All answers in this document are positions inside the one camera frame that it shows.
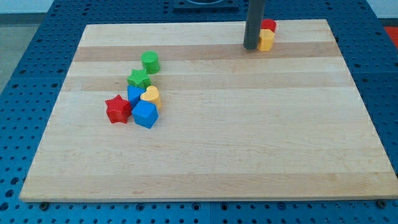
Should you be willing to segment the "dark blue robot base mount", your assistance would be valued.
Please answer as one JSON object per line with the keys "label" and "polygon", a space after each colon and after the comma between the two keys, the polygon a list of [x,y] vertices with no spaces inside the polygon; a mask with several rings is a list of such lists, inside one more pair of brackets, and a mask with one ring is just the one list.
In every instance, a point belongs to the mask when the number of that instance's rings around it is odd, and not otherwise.
{"label": "dark blue robot base mount", "polygon": [[239,9],[238,0],[171,0],[174,11],[212,11],[219,9]]}

